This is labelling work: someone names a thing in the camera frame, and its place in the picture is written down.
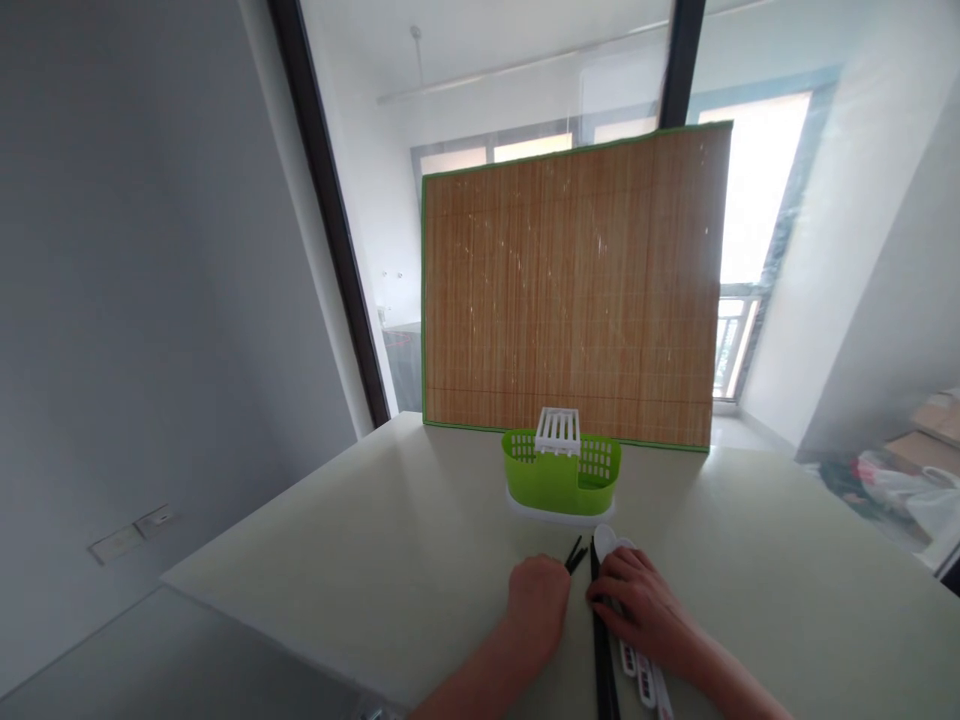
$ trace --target chopsticks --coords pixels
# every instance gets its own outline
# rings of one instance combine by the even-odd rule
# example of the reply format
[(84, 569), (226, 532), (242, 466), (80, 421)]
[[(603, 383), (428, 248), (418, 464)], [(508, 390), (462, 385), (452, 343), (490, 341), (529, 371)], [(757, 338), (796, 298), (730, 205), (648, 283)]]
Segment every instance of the chopsticks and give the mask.
[(566, 562), (563, 563), (563, 566), (571, 575), (573, 575), (574, 570), (577, 569), (577, 565), (580, 564), (580, 561), (583, 560), (583, 556), (587, 554), (587, 548), (580, 548), (580, 552), (577, 552), (577, 548), (580, 547), (581, 540), (583, 540), (582, 535), (577, 537), (577, 541), (573, 544), (573, 549), (570, 551), (570, 554), (567, 555)]
[[(600, 575), (600, 560), (597, 548), (590, 541), (590, 577)], [(599, 720), (620, 720), (620, 703), (617, 700), (617, 683), (613, 676), (613, 661), (610, 658), (610, 636), (607, 626), (593, 613), (593, 661), (597, 679), (597, 717)]]

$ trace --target window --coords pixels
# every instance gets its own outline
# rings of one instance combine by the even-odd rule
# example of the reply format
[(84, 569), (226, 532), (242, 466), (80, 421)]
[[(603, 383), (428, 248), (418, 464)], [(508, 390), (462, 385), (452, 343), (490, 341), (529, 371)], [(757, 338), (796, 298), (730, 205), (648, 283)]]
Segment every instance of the window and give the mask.
[(430, 175), (436, 172), (452, 172), (453, 170), (466, 170), (478, 165), (486, 165), (487, 151), (480, 148), (470, 148), (469, 150), (454, 150), (453, 152), (438, 153), (436, 155), (424, 155), (420, 158), (420, 173)]
[(720, 298), (713, 378), (713, 396), (717, 399), (733, 397), (759, 305), (760, 299), (755, 297)]
[(657, 119), (655, 117), (598, 125), (593, 131), (593, 143), (599, 145), (600, 143), (613, 142), (614, 140), (639, 137), (640, 135), (652, 133), (656, 129)]
[(563, 135), (553, 135), (545, 138), (537, 138), (536, 140), (511, 143), (509, 145), (499, 145), (493, 149), (493, 161), (506, 162), (507, 160), (536, 157), (537, 155), (547, 155), (552, 152), (563, 152), (572, 147), (573, 133), (564, 133)]
[(760, 282), (809, 105), (807, 92), (700, 113), (733, 120), (721, 283)]

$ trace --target table surface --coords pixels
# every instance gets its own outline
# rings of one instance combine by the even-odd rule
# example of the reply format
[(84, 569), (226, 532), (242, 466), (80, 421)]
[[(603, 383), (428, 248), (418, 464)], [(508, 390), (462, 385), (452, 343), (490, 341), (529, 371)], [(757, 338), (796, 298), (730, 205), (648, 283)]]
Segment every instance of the table surface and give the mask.
[[(403, 413), (163, 576), (295, 655), (413, 707), (496, 624), (507, 577), (575, 528), (504, 498), (496, 433)], [(798, 718), (960, 717), (960, 600), (780, 456), (623, 448), (611, 524)], [(596, 715), (589, 582), (511, 717)], [(653, 717), (618, 675), (624, 718)], [(716, 717), (668, 677), (678, 718)]]

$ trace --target wall socket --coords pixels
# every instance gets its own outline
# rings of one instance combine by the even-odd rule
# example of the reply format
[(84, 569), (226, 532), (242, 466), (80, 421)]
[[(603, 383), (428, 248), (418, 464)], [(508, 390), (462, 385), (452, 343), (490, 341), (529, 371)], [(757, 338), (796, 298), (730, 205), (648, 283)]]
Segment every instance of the wall socket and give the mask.
[(166, 524), (174, 519), (174, 514), (170, 510), (169, 505), (163, 505), (158, 507), (153, 512), (149, 512), (144, 515), (142, 518), (137, 520), (134, 525), (137, 530), (140, 531), (140, 534), (143, 535), (147, 540), (150, 538), (159, 535), (160, 531), (166, 527)]
[(103, 540), (97, 540), (87, 550), (97, 559), (98, 563), (106, 565), (111, 560), (126, 555), (138, 545), (143, 545), (144, 540), (159, 535), (160, 531), (167, 526), (167, 523), (175, 517), (170, 510), (170, 506), (163, 505), (153, 512), (147, 513), (132, 525), (124, 525), (116, 532), (107, 535)]
[(125, 525), (112, 535), (107, 535), (103, 540), (98, 540), (89, 548), (97, 562), (106, 565), (111, 560), (116, 560), (121, 555), (143, 544), (143, 535), (133, 526)]

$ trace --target cardboard box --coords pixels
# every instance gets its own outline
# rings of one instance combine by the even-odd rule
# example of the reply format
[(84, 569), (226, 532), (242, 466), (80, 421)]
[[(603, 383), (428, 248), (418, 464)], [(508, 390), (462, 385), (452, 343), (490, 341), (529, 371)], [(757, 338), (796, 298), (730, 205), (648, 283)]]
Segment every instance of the cardboard box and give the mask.
[(922, 432), (904, 435), (885, 447), (901, 472), (919, 475), (925, 467), (937, 467), (960, 476), (960, 449)]
[(960, 400), (956, 395), (931, 395), (910, 419), (928, 435), (960, 448)]

